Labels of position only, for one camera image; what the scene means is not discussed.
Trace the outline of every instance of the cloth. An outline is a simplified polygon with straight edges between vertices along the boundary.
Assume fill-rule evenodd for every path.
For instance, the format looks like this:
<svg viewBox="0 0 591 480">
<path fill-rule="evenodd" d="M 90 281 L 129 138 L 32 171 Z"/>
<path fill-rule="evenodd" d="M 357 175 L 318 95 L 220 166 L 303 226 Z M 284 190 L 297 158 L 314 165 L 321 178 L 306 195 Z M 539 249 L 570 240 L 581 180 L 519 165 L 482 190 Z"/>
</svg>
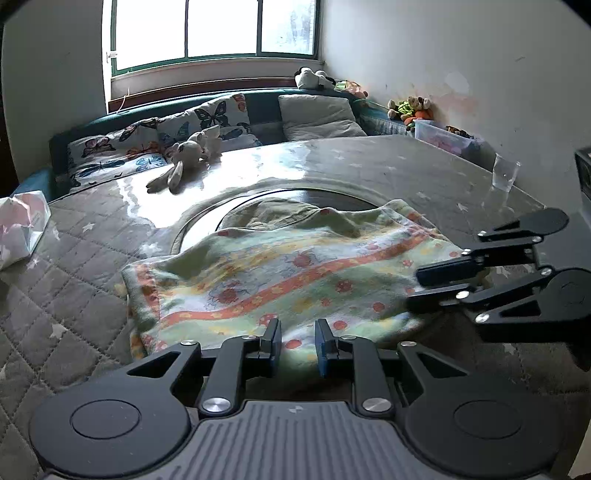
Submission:
<svg viewBox="0 0 591 480">
<path fill-rule="evenodd" d="M 317 318 L 338 335 L 398 341 L 428 322 L 404 310 L 406 294 L 420 288 L 415 268 L 460 254 L 402 200 L 339 212 L 268 199 L 223 226 L 180 255 L 124 268 L 148 353 L 184 339 L 217 348 L 227 338 L 261 335 L 278 317 L 280 375 L 309 374 Z"/>
</svg>

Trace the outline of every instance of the stuffed animal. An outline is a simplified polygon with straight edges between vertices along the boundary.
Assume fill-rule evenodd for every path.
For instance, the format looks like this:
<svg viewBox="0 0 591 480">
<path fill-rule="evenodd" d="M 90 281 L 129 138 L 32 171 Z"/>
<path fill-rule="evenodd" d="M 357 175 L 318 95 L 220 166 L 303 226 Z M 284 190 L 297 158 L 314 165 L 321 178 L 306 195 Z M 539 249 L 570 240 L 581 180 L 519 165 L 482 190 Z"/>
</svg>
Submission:
<svg viewBox="0 0 591 480">
<path fill-rule="evenodd" d="M 167 149 L 164 158 L 173 164 L 162 175 L 151 180 L 146 185 L 148 193 L 159 192 L 168 186 L 173 192 L 178 187 L 183 172 L 199 170 L 207 167 L 207 162 L 219 156 L 222 149 L 222 139 L 219 138 L 220 126 L 206 128 L 196 132 L 182 143 L 175 143 Z"/>
<path fill-rule="evenodd" d="M 329 77 L 324 70 L 314 73 L 308 67 L 302 67 L 295 73 L 295 84 L 305 90 L 333 90 L 336 85 L 334 78 Z"/>
<path fill-rule="evenodd" d="M 396 105 L 394 100 L 388 102 L 388 118 L 395 120 L 400 118 L 407 126 L 407 130 L 414 130 L 414 121 L 433 120 L 433 112 L 430 109 L 431 100 L 423 97 L 410 96 L 407 100 Z"/>
<path fill-rule="evenodd" d="M 398 105 L 394 100 L 388 100 L 388 118 L 390 120 L 396 120 L 400 118 L 400 111 L 398 110 Z"/>
</svg>

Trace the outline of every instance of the black circular joint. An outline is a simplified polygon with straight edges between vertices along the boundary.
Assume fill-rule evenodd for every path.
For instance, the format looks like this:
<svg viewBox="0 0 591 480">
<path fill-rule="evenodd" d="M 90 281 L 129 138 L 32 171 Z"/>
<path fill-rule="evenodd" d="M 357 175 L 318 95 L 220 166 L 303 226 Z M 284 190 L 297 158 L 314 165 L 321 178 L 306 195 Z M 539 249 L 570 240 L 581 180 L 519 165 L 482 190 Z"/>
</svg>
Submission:
<svg viewBox="0 0 591 480">
<path fill-rule="evenodd" d="M 539 295 L 540 309 L 548 318 L 582 320 L 591 314 L 590 284 L 591 273 L 586 270 L 559 272 Z"/>
<path fill-rule="evenodd" d="M 569 222 L 569 216 L 558 208 L 546 208 L 528 213 L 519 219 L 520 228 L 534 235 L 550 235 L 562 230 Z"/>
<path fill-rule="evenodd" d="M 403 427 L 419 457 L 465 478 L 531 476 L 552 464 L 561 440 L 547 399 L 477 374 L 430 382 Z"/>
<path fill-rule="evenodd" d="M 495 400 L 464 403 L 454 413 L 454 420 L 460 430 L 485 440 L 510 437 L 521 428 L 521 419 L 515 409 Z"/>
<path fill-rule="evenodd" d="M 120 437 L 139 423 L 139 410 L 119 400 L 98 400 L 78 408 L 70 418 L 75 431 L 96 440 Z"/>
<path fill-rule="evenodd" d="M 124 478 L 169 458 L 190 433 L 169 391 L 127 375 L 105 377 L 43 402 L 29 427 L 40 462 L 74 478 Z"/>
</svg>

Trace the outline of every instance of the white wall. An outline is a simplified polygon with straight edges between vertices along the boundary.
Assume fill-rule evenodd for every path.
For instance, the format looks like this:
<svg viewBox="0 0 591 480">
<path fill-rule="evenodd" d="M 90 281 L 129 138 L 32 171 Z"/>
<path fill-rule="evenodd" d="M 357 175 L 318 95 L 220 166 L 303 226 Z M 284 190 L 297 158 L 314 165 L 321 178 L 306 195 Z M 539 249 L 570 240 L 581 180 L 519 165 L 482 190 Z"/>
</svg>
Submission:
<svg viewBox="0 0 591 480">
<path fill-rule="evenodd" d="M 102 0 L 30 0 L 6 24 L 2 95 L 19 179 L 50 163 L 56 133 L 106 113 Z"/>
<path fill-rule="evenodd" d="M 579 207 L 591 144 L 591 28 L 559 0 L 324 0 L 323 58 L 381 104 L 431 97 L 439 118 L 522 164 L 518 184 Z"/>
<path fill-rule="evenodd" d="M 298 68 L 320 70 L 323 63 L 315 60 L 235 58 L 199 60 L 184 64 L 166 65 L 137 72 L 125 73 L 112 79 L 112 98 L 129 93 L 146 92 L 171 85 L 184 85 L 209 80 L 291 77 Z"/>
</svg>

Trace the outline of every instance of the white pillow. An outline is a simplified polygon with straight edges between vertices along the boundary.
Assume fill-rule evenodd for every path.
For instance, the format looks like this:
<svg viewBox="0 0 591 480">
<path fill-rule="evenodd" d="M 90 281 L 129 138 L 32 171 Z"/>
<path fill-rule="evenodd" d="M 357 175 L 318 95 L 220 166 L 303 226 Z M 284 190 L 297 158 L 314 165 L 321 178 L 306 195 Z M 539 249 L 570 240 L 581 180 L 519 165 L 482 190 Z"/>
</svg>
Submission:
<svg viewBox="0 0 591 480">
<path fill-rule="evenodd" d="M 346 98 L 279 95 L 279 107 L 288 140 L 366 136 Z"/>
</svg>

